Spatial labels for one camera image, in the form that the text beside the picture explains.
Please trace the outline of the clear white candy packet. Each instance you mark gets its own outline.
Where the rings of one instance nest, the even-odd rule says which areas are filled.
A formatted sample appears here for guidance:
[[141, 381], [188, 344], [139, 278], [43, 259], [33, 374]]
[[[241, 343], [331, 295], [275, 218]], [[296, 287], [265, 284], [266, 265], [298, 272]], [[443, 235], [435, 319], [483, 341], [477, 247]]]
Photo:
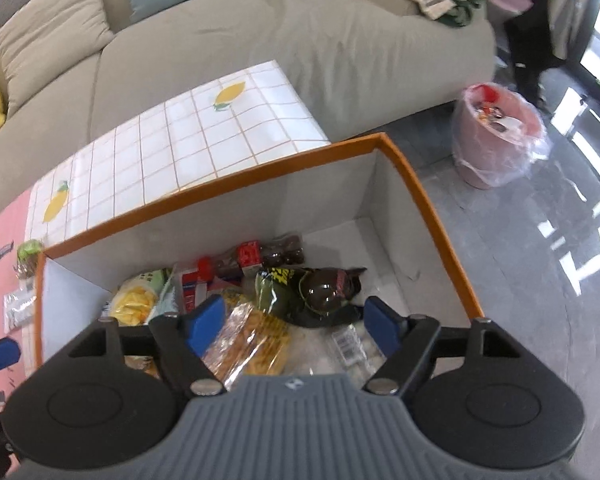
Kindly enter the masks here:
[[362, 323], [337, 328], [330, 340], [340, 367], [356, 380], [365, 382], [385, 363], [384, 354]]

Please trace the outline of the beige sofa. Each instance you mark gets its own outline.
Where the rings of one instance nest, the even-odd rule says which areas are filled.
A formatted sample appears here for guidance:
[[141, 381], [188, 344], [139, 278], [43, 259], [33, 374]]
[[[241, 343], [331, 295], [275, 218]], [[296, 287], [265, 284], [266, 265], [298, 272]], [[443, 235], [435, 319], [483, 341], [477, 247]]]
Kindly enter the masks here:
[[133, 25], [45, 84], [0, 130], [0, 212], [112, 128], [275, 61], [330, 140], [454, 100], [494, 73], [483, 14], [452, 28], [404, 0], [189, 0]]

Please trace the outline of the orange rimmed white storage box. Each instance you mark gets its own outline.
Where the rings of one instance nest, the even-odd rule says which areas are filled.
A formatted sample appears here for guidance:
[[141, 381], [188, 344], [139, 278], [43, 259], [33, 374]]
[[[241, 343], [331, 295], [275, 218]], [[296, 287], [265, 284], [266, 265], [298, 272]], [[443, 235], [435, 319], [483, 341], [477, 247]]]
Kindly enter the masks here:
[[309, 266], [362, 266], [403, 314], [451, 325], [482, 315], [416, 172], [382, 133], [255, 166], [160, 198], [59, 243], [38, 260], [33, 361], [42, 364], [143, 270], [248, 240], [301, 236]]

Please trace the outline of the green yellow chip bag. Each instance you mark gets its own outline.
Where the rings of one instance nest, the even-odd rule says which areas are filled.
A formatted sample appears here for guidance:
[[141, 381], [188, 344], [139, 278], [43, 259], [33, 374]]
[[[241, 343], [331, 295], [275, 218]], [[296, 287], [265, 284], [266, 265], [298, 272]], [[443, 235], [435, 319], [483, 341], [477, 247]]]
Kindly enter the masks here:
[[146, 271], [120, 285], [105, 308], [105, 314], [122, 326], [144, 325], [158, 304], [171, 270]]

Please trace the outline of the beige cushion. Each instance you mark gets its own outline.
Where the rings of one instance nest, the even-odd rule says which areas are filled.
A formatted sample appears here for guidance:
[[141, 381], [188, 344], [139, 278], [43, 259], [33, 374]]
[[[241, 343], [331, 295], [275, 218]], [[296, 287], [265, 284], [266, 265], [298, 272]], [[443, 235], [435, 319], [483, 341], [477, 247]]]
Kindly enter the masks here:
[[7, 115], [113, 39], [102, 0], [30, 0], [0, 28]]

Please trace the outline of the silver white snack packet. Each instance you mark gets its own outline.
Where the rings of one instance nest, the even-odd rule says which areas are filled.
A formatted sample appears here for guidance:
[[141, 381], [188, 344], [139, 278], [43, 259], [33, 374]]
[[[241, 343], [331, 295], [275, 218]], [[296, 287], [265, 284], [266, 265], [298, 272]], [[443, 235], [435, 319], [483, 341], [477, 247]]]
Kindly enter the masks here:
[[36, 293], [33, 288], [20, 288], [3, 298], [4, 332], [10, 334], [32, 321]]

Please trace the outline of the dark green snack packet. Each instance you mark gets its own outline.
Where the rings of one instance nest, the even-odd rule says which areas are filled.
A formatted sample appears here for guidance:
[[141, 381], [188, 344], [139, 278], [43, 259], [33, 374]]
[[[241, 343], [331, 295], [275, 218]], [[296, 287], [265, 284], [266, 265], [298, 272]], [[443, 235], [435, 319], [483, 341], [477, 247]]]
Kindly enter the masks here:
[[265, 268], [254, 278], [254, 305], [285, 323], [326, 328], [361, 321], [353, 303], [365, 268]]

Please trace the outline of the pink white lemon tablecloth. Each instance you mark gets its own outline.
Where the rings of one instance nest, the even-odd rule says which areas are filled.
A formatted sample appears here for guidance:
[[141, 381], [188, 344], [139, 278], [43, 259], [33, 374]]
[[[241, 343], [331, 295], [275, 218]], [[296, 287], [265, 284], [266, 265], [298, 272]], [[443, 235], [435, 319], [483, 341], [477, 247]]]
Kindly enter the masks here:
[[155, 200], [327, 145], [274, 61], [186, 90], [63, 160], [0, 213], [3, 298], [19, 288], [18, 247], [52, 247]]

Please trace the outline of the pink trash bin with bag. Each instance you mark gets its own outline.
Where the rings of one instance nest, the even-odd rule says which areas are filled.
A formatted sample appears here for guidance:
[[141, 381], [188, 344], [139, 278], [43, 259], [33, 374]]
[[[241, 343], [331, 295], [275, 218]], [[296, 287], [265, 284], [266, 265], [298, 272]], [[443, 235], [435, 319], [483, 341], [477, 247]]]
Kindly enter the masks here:
[[454, 165], [474, 188], [499, 188], [524, 176], [551, 148], [538, 110], [517, 92], [484, 82], [466, 88], [456, 101]]

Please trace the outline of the green raisin packet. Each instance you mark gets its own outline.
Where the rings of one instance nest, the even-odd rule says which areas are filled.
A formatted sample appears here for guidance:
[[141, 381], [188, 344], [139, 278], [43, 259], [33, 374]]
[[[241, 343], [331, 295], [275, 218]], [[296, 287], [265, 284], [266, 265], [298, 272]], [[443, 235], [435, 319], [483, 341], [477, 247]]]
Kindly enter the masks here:
[[39, 240], [26, 240], [17, 248], [14, 271], [18, 280], [32, 278], [38, 266], [38, 255], [44, 250]]

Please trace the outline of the clear golden snack packet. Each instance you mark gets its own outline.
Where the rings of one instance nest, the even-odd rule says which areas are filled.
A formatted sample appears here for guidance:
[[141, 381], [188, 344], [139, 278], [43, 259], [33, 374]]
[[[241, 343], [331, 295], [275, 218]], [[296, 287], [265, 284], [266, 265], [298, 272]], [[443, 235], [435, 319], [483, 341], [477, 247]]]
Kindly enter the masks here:
[[156, 362], [151, 356], [125, 356], [124, 362], [132, 370], [139, 370], [153, 378], [161, 379]]

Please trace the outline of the red small candy bar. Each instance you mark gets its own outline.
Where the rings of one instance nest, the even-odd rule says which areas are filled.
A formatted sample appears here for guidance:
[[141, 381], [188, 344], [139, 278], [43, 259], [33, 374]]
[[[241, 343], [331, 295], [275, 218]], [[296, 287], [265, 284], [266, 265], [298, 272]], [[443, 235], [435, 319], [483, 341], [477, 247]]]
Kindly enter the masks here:
[[199, 277], [210, 282], [214, 278], [228, 282], [241, 281], [263, 268], [298, 266], [304, 263], [302, 238], [289, 234], [275, 240], [250, 240], [218, 256], [198, 260]]

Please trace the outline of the red snack packet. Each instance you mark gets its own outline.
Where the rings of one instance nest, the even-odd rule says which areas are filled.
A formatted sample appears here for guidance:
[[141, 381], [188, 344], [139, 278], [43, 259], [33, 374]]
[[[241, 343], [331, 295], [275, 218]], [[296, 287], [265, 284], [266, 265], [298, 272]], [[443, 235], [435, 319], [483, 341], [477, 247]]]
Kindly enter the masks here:
[[245, 296], [240, 284], [212, 278], [205, 281], [197, 268], [189, 264], [177, 263], [173, 268], [178, 304], [185, 313], [192, 312], [210, 296], [223, 298], [227, 311], [236, 307]]

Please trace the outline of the yellow noodle snack packet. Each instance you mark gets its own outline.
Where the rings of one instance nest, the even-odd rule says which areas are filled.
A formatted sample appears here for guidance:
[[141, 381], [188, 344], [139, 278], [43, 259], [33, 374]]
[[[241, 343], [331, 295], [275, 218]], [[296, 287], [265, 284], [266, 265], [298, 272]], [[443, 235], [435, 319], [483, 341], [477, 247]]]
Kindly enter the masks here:
[[226, 390], [244, 376], [278, 376], [286, 366], [291, 344], [288, 325], [242, 302], [230, 310], [218, 336], [202, 360]]

